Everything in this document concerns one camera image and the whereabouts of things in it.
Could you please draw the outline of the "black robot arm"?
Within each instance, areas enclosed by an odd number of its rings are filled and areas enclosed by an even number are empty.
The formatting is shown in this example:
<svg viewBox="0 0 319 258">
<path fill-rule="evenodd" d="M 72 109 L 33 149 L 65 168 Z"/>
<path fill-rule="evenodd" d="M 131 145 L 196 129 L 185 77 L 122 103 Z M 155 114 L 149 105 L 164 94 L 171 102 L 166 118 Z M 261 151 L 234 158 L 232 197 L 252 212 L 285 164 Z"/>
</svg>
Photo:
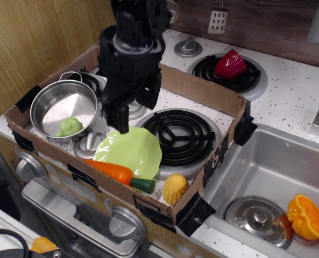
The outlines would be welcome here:
<svg viewBox="0 0 319 258">
<path fill-rule="evenodd" d="M 101 93 L 102 116 L 120 133 L 129 130 L 133 101 L 154 109 L 161 88 L 159 63 L 163 33 L 171 26 L 166 1 L 111 1 L 116 24 L 100 35 L 100 71 L 107 78 Z"/>
</svg>

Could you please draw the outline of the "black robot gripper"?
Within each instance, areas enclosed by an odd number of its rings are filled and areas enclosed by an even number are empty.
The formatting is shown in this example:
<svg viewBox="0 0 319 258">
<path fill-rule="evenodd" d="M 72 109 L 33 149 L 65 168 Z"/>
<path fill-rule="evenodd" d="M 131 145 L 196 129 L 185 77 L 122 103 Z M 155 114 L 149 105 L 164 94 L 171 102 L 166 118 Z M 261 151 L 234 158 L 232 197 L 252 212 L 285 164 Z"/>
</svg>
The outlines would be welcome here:
<svg viewBox="0 0 319 258">
<path fill-rule="evenodd" d="M 129 131 L 129 107 L 137 101 L 153 110 L 161 88 L 159 62 L 165 50 L 163 37 L 144 54 L 124 54 L 114 46 L 116 27 L 110 26 L 100 35 L 100 69 L 107 84 L 101 94 L 102 115 L 108 126 L 121 134 Z"/>
</svg>

